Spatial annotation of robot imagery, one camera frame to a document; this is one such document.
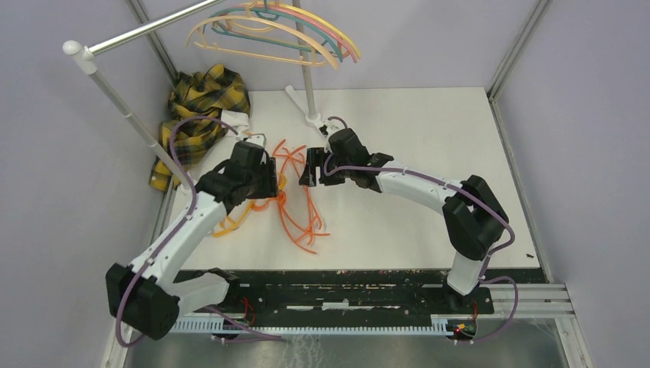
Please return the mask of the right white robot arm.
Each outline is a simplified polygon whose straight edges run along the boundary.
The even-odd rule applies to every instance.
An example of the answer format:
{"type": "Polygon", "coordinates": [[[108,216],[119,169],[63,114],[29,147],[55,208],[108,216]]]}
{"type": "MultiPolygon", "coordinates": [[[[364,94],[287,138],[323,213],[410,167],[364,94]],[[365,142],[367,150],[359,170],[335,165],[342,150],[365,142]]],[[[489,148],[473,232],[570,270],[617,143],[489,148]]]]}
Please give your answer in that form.
{"type": "Polygon", "coordinates": [[[453,313],[470,307],[493,255],[491,249],[503,233],[514,233],[487,182],[476,175],[458,181],[417,172],[393,156],[371,153],[350,128],[324,136],[327,146],[307,151],[300,185],[335,186],[350,179],[362,189],[399,196],[440,214],[455,250],[443,304],[453,313]]]}

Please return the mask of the teal wire hanger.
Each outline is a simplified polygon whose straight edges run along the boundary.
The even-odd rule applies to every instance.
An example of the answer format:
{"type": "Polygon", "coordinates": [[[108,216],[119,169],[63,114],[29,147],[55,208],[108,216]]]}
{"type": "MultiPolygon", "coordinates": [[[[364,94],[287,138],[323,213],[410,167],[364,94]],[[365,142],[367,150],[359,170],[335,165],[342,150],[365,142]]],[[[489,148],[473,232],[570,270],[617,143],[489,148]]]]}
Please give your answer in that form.
{"type": "Polygon", "coordinates": [[[205,50],[305,67],[329,65],[335,70],[346,59],[358,60],[351,43],[332,26],[313,15],[277,2],[247,2],[217,11],[190,31],[186,43],[193,43],[205,50]],[[210,41],[209,31],[215,36],[295,50],[298,56],[291,58],[227,48],[216,41],[210,41]]]}

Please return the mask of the amber plastic hanger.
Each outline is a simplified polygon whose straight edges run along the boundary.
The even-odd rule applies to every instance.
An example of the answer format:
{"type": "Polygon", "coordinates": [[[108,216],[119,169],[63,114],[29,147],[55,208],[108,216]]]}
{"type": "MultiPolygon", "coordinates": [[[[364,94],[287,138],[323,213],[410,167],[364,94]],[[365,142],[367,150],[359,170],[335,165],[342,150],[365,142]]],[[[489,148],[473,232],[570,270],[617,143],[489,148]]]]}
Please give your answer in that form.
{"type": "Polygon", "coordinates": [[[235,217],[232,215],[227,215],[225,220],[219,222],[217,229],[213,231],[212,236],[214,238],[218,238],[237,230],[252,212],[264,211],[271,204],[271,202],[277,201],[278,199],[279,196],[265,199],[261,204],[258,204],[258,201],[256,199],[247,200],[241,214],[235,217]]]}

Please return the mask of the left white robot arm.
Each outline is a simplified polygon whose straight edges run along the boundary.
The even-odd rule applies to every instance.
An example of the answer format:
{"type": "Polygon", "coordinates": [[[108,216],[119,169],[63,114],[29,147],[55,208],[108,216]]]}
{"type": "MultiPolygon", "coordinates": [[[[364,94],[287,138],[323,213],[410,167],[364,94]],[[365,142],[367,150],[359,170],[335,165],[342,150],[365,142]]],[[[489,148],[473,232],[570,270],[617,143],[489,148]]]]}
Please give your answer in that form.
{"type": "Polygon", "coordinates": [[[109,312],[118,325],[159,340],[179,317],[215,305],[235,310],[241,292],[233,277],[208,271],[178,282],[191,253],[231,211],[249,199],[278,195],[275,159],[251,138],[237,142],[229,159],[202,175],[172,224],[128,265],[113,264],[105,275],[109,312]]]}

